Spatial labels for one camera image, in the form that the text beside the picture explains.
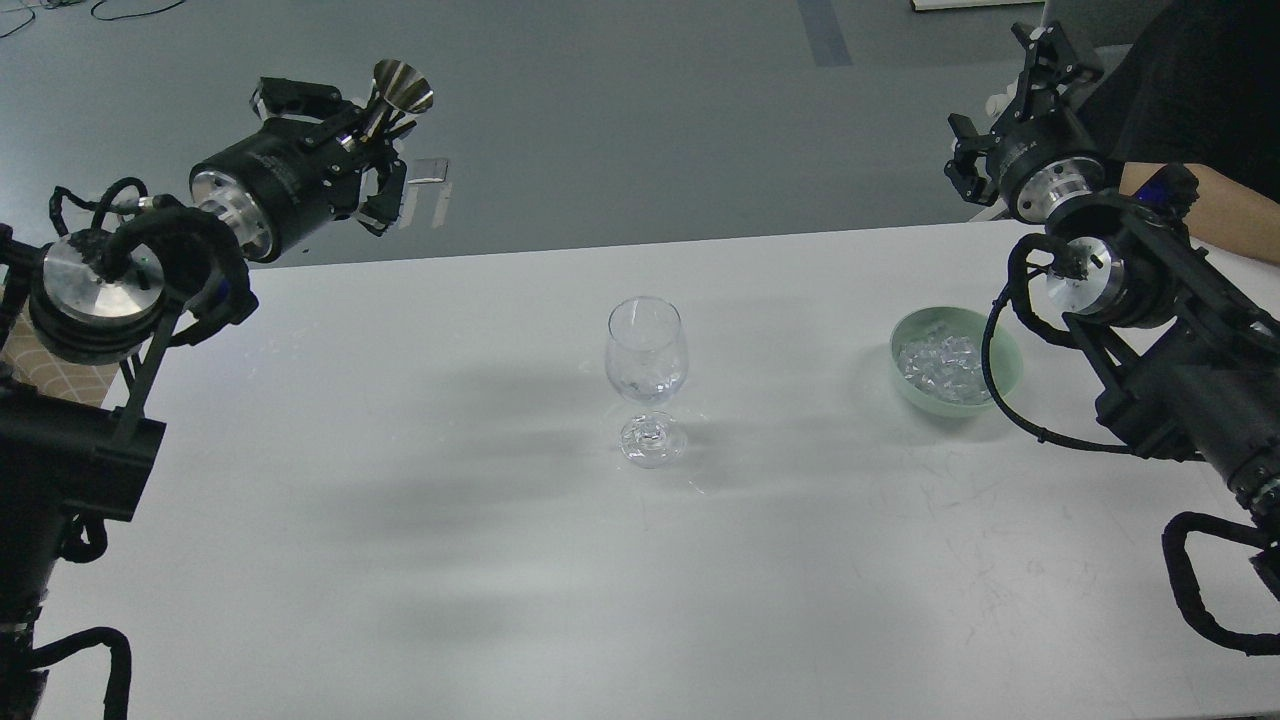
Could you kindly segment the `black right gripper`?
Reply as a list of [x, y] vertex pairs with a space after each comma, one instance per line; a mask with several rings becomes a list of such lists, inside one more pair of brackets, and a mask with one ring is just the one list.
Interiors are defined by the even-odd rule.
[[1011, 218], [1043, 223], [1066, 200], [1107, 186], [1105, 160], [1071, 110], [1102, 81], [1105, 64], [1060, 22], [1015, 23], [1011, 32], [1024, 63], [1010, 108], [984, 133], [950, 113], [954, 155], [943, 173], [961, 200], [991, 208], [1000, 199]]

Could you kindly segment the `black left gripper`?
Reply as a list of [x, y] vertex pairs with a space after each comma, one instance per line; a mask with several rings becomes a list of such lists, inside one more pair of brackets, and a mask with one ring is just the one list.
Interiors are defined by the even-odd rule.
[[[197, 163], [195, 206], [218, 217], [252, 263], [274, 263], [324, 225], [355, 217], [384, 236], [401, 218], [407, 165], [362, 136], [364, 109], [330, 85], [262, 77], [259, 132]], [[367, 173], [374, 191], [361, 200]]]

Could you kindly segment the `person's forearm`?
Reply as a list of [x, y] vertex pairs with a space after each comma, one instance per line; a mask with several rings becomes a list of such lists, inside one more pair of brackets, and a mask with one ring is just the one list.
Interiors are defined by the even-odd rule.
[[1198, 200], [1187, 215], [1190, 234], [1216, 249], [1276, 266], [1279, 205], [1217, 170], [1187, 164], [1196, 177]]

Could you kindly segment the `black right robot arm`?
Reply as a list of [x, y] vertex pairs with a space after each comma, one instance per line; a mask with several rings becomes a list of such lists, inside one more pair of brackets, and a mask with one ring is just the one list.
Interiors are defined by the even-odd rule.
[[[1204, 606], [1187, 538], [1219, 537], [1254, 550], [1277, 592], [1277, 322], [1208, 263], [1185, 217], [1198, 182], [1181, 164], [1161, 167], [1133, 196], [1062, 100], [1098, 82], [1103, 68], [1053, 22], [1012, 26], [1025, 60], [1010, 104], [986, 132], [952, 114], [945, 173], [968, 202], [1001, 201], [1033, 227], [1007, 256], [1007, 279], [980, 337], [983, 379], [996, 406], [1041, 443], [1212, 466], [1249, 514], [1239, 524], [1180, 512], [1161, 544], [1178, 609], [1207, 641], [1249, 656], [1277, 653], [1274, 633], [1219, 624]], [[1012, 410], [997, 387], [991, 345], [1004, 309], [1052, 346], [1076, 350], [1102, 384], [1100, 445], [1052, 432]]]

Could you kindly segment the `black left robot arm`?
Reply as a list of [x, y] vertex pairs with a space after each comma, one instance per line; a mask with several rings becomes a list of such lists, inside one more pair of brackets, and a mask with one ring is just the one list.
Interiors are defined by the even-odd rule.
[[425, 77], [390, 59], [375, 65], [365, 104], [265, 77], [253, 92], [261, 128], [192, 168], [188, 202], [125, 177], [95, 200], [55, 188], [51, 243], [3, 228], [3, 341], [42, 346], [3, 363], [5, 719], [32, 719], [50, 667], [99, 646], [109, 652], [102, 715], [127, 716], [122, 632], [35, 643], [52, 570], [102, 557], [106, 524], [134, 516], [166, 429], [145, 415], [166, 351], [256, 311], [251, 263], [276, 261], [332, 222], [388, 231], [408, 177], [398, 140], [433, 102]]

